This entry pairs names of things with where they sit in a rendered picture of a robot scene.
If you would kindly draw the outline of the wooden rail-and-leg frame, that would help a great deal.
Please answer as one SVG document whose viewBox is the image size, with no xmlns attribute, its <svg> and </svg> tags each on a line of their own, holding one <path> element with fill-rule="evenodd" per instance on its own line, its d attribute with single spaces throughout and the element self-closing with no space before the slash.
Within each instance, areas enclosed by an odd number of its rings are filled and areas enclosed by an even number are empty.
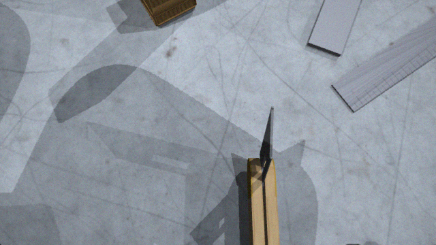
<svg viewBox="0 0 436 245">
<path fill-rule="evenodd" d="M 193 9 L 196 0 L 140 0 L 155 26 L 160 26 Z"/>
</svg>

